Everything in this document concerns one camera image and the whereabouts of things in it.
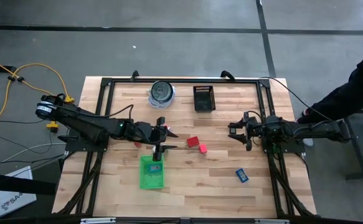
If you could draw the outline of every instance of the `white cable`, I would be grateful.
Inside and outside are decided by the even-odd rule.
[[[153,107],[153,108],[156,108],[156,109],[160,109],[160,110],[164,110],[166,109],[174,100],[174,97],[176,96],[176,88],[174,86],[173,87],[173,95],[171,96],[171,99],[165,103],[160,103],[158,101],[156,101],[153,97],[152,97],[152,94],[151,94],[151,90],[148,90],[148,94],[149,94],[149,97],[148,97],[148,102],[149,104]]]
[[[53,145],[53,146],[54,146],[54,145],[63,145],[63,144],[66,144],[66,143],[52,143],[52,145]],[[7,159],[5,159],[5,160],[3,160],[3,161],[1,161],[1,162],[6,162],[6,161],[8,161],[9,159],[12,159],[12,158],[14,158],[14,157],[18,156],[19,154],[22,154],[22,153],[24,153],[24,152],[28,151],[29,149],[35,149],[35,148],[38,148],[38,147],[49,146],[49,145],[51,145],[51,143],[42,144],[42,145],[33,146],[33,147],[30,147],[30,148],[24,149],[24,150],[22,150],[21,152],[18,152],[17,154],[15,154],[15,155],[13,155],[13,156],[11,156],[11,157],[8,157]]]

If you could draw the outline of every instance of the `small blue box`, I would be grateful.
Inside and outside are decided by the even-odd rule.
[[[242,183],[245,183],[246,181],[249,180],[248,176],[246,176],[245,172],[243,171],[243,169],[239,169],[236,171],[237,176],[239,177],[239,179],[241,180]]]

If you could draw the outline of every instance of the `wooden table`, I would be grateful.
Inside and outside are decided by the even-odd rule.
[[[86,77],[79,103],[83,109],[95,111],[101,78]],[[155,124],[158,117],[166,117],[166,124],[179,136],[167,138],[166,144],[178,148],[165,155],[165,188],[141,190],[139,158],[152,154],[152,146],[137,148],[132,142],[110,140],[101,167],[94,216],[276,217],[266,155],[260,146],[255,145],[252,151],[247,152],[245,146],[227,136],[229,122],[239,121],[243,111],[258,111],[256,87],[213,83],[216,110],[196,113],[193,85],[199,84],[175,83],[176,98],[172,105],[166,110],[156,110],[150,107],[147,99],[151,83],[116,84],[111,113],[134,104],[132,117],[135,121]],[[271,93],[277,116],[294,120],[288,91],[271,81]],[[127,117],[127,111],[117,116]],[[198,136],[200,143],[206,144],[206,156],[200,154],[198,148],[190,149],[186,145],[186,139],[193,136]],[[76,152],[65,161],[53,212],[63,208],[79,187],[85,157],[85,152]],[[304,163],[294,154],[285,154],[285,162],[291,188],[307,209],[315,213]],[[244,184],[235,175],[239,168],[243,168],[249,177]],[[86,193],[87,202],[90,189]],[[281,200],[286,211],[282,191]]]

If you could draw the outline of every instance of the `person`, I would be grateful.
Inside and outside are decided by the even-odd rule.
[[[321,101],[313,104],[311,108],[304,110],[296,122],[308,124],[327,120],[313,109],[334,121],[363,109],[363,60],[351,73],[347,83],[337,87]]]

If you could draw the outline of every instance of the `yellow cable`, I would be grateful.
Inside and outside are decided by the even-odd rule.
[[[10,73],[10,74],[12,75],[12,77],[19,78],[19,76],[17,75],[17,73],[18,73],[20,70],[22,70],[23,68],[29,67],[29,66],[33,66],[33,65],[48,68],[48,69],[50,69],[51,71],[53,71],[55,74],[57,74],[57,75],[58,75],[58,77],[59,77],[59,79],[61,80],[62,86],[63,86],[64,91],[65,91],[65,94],[66,94],[66,96],[67,96],[67,99],[68,99],[68,100],[74,100],[72,97],[70,97],[70,96],[68,95],[68,91],[67,91],[67,88],[66,88],[66,86],[65,86],[65,82],[64,82],[64,80],[62,79],[61,75],[60,75],[57,71],[55,71],[53,68],[51,68],[50,66],[48,66],[48,65],[44,65],[44,64],[41,64],[41,63],[31,63],[31,64],[27,64],[27,65],[23,65],[23,66],[19,67],[19,68],[18,68],[15,72],[11,72],[10,70],[6,69],[6,68],[5,68],[4,66],[2,66],[1,64],[0,64],[0,67],[1,67],[2,69],[4,69],[5,71],[7,71],[8,73]],[[30,85],[29,83],[27,83],[26,81],[22,81],[22,82],[23,82],[25,85],[27,85],[29,88],[33,89],[33,90],[41,91],[41,92],[46,93],[46,94],[48,94],[48,95],[53,95],[51,92],[49,92],[49,91],[47,91],[47,90],[40,89],[40,88],[36,88],[36,87],[34,87],[34,86]],[[9,80],[9,81],[8,81],[8,84],[7,84],[6,96],[5,96],[5,99],[4,99],[4,104],[2,105],[2,108],[1,108],[1,111],[0,111],[0,117],[1,117],[2,113],[4,112],[4,109],[5,109],[5,108],[6,108],[6,106],[7,106],[8,93],[9,93],[9,88],[10,88],[10,86],[11,86],[11,83],[12,83],[12,81],[10,81],[10,80]]]

